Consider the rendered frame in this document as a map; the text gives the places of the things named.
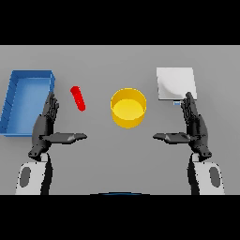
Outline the red beaker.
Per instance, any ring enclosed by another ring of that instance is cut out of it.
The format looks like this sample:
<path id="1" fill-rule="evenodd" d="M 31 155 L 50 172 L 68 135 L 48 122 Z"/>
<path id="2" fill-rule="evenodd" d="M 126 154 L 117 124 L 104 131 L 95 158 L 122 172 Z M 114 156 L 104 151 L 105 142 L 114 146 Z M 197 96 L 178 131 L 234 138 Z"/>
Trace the red beaker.
<path id="1" fill-rule="evenodd" d="M 70 89 L 70 93 L 72 94 L 75 100 L 78 110 L 83 112 L 85 110 L 85 103 L 83 100 L 81 88 L 79 86 L 72 86 Z"/>

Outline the blue rectangular tray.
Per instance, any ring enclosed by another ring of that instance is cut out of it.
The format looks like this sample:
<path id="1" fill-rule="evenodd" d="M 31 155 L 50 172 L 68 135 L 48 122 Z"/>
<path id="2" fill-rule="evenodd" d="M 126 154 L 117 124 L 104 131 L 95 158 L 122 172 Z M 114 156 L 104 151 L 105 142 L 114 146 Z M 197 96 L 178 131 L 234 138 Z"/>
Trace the blue rectangular tray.
<path id="1" fill-rule="evenodd" d="M 0 135 L 31 137 L 54 82 L 51 70 L 12 70 L 0 116 Z"/>

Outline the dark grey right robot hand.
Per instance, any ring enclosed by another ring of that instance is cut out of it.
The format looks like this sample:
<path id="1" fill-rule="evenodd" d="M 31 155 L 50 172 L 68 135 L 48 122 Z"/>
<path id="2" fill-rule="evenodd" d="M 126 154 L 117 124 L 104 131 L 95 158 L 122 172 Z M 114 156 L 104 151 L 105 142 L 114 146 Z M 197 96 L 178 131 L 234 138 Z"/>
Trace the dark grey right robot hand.
<path id="1" fill-rule="evenodd" d="M 178 133 L 156 133 L 155 140 L 164 141 L 167 144 L 186 143 L 193 153 L 199 155 L 200 161 L 205 161 L 212 156 L 208 148 L 208 129 L 203 117 L 198 113 L 195 100 L 190 92 L 181 102 L 186 132 Z"/>

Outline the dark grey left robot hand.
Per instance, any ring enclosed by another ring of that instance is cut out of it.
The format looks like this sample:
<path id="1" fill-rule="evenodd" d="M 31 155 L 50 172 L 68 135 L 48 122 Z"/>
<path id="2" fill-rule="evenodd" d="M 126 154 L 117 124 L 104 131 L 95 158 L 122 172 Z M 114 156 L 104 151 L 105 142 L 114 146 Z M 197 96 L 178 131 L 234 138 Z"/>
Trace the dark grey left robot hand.
<path id="1" fill-rule="evenodd" d="M 84 133 L 61 133 L 53 132 L 59 103 L 53 92 L 46 98 L 42 114 L 37 117 L 32 132 L 32 149 L 28 156 L 40 161 L 40 156 L 47 153 L 53 143 L 73 144 L 79 140 L 85 140 L 87 135 Z"/>

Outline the yellow round bowl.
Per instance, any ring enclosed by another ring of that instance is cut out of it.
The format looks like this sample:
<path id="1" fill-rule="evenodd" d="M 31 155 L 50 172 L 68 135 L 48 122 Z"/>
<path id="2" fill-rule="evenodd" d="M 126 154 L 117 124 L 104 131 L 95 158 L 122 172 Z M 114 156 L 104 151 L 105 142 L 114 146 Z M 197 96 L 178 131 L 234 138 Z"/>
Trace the yellow round bowl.
<path id="1" fill-rule="evenodd" d="M 111 98 L 111 114 L 114 123 L 121 128 L 135 128 L 144 119 L 146 98 L 135 88 L 122 88 Z"/>

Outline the pale square metallic scale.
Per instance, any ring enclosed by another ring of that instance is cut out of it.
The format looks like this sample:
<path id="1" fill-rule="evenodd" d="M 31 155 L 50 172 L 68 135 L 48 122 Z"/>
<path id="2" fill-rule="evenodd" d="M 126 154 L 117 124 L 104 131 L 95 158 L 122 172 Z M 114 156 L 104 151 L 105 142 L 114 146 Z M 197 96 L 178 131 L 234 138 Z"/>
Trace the pale square metallic scale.
<path id="1" fill-rule="evenodd" d="M 157 93 L 159 100 L 181 101 L 190 92 L 197 99 L 192 67 L 158 67 Z"/>

